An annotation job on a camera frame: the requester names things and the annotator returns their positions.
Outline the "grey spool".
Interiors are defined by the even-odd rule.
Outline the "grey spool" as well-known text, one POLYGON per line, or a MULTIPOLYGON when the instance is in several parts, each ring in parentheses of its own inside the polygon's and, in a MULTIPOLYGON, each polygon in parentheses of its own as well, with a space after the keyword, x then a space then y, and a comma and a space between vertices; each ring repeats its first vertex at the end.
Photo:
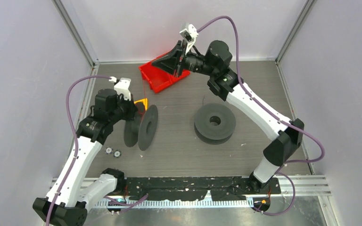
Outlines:
POLYGON ((142 151, 147 150, 153 142, 158 125, 158 108, 151 105, 145 109, 142 102, 136 104, 137 112, 131 121, 126 121, 124 126, 123 140, 127 147, 136 144, 142 151))
POLYGON ((210 145, 220 145, 235 131, 236 117, 226 106, 206 104, 194 115, 194 130, 199 139, 210 145))

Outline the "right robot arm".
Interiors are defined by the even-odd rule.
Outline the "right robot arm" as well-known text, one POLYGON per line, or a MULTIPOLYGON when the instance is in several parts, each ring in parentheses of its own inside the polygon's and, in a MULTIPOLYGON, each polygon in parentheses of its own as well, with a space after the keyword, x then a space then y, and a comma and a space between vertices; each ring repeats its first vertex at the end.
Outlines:
POLYGON ((259 98, 240 76, 230 68, 232 54, 221 40, 212 41, 204 55, 187 51, 185 41, 178 41, 168 53, 152 61, 152 66, 175 77, 184 70, 209 76, 207 85, 223 101, 237 107, 270 139, 263 158, 249 176, 249 185, 256 193, 269 187, 269 180, 300 148, 304 123, 291 120, 259 98))

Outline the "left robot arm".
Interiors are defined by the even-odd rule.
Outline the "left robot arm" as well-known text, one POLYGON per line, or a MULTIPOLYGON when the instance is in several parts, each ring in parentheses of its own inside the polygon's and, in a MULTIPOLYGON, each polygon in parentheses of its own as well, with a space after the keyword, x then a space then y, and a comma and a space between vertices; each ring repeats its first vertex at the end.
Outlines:
POLYGON ((55 185, 44 198, 36 198, 34 211, 46 225, 82 226, 91 208, 105 195, 125 191, 124 173, 107 168, 100 177, 80 190, 86 173, 114 125, 132 121, 137 112, 133 96, 127 88, 102 89, 95 96, 91 115, 73 130, 74 146, 55 185))

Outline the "right red bin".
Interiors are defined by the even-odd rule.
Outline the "right red bin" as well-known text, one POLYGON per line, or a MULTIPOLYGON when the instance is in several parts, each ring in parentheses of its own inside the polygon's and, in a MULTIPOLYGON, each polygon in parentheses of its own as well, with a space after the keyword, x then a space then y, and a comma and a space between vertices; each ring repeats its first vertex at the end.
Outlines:
POLYGON ((182 77, 185 77, 185 74, 189 73, 186 70, 181 69, 180 57, 180 52, 170 51, 157 57, 152 62, 152 65, 169 74, 173 79, 179 80, 182 77))

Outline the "red bin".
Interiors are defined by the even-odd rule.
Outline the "red bin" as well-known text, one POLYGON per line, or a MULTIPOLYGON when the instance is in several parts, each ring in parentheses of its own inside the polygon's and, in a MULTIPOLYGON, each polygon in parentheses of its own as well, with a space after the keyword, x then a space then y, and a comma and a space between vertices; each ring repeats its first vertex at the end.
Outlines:
POLYGON ((139 66, 139 70, 142 78, 148 82, 150 89, 156 94, 173 85, 170 74, 154 67, 152 61, 139 66))
POLYGON ((185 77, 185 74, 189 73, 186 70, 181 69, 180 57, 180 52, 170 51, 157 57, 152 62, 152 65, 169 74, 173 79, 179 80, 182 77, 185 77))

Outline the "yellow triangular plastic piece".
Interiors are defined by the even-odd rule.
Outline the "yellow triangular plastic piece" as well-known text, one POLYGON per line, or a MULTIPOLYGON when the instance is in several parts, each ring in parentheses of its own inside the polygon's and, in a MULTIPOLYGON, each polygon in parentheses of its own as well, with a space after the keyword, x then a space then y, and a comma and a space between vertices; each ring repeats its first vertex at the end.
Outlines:
POLYGON ((136 100, 136 101, 134 101, 134 104, 137 107, 142 108, 143 111, 146 111, 148 109, 148 99, 147 98, 136 100))

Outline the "left red bin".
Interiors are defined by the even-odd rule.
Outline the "left red bin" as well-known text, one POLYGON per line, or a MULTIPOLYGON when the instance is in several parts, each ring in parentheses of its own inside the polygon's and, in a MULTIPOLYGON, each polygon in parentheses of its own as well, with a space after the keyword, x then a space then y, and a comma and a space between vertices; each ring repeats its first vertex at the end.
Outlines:
POLYGON ((156 94, 173 85, 170 74, 154 67, 152 61, 139 66, 139 70, 142 78, 148 82, 150 89, 156 94))

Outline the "small round connector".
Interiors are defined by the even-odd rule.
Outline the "small round connector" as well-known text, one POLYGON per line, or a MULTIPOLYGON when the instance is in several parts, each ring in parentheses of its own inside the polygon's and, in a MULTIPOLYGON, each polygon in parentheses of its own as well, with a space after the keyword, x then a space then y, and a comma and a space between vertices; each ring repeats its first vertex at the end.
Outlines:
POLYGON ((113 153, 113 156, 114 156, 115 158, 119 158, 119 157, 121 157, 121 155, 122 155, 122 152, 121 152, 120 150, 116 150, 116 151, 114 151, 114 153, 113 153))
POLYGON ((106 154, 111 154, 113 152, 113 149, 111 148, 111 147, 107 147, 106 149, 105 149, 105 153, 106 154))

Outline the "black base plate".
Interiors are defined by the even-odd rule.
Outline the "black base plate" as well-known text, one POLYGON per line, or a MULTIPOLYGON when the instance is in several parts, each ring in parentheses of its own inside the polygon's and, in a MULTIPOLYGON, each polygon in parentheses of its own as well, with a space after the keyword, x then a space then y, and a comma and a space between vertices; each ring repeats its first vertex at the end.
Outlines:
POLYGON ((263 188, 254 188, 247 177, 129 177, 121 195, 149 201, 201 201, 209 194, 213 201, 244 200, 247 195, 281 194, 279 181, 272 178, 263 188))

